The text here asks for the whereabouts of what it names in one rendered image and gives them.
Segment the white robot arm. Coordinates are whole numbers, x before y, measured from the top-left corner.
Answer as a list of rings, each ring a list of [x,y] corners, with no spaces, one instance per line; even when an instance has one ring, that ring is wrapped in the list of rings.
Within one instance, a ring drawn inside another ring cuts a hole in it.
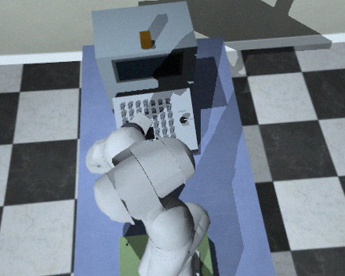
[[[111,220],[143,221],[149,238],[140,276],[200,276],[197,245],[209,228],[209,214],[197,203],[167,195],[194,175],[194,156],[177,138],[147,141],[154,139],[152,123],[138,112],[88,149],[86,167],[103,174],[93,187],[96,203]]]

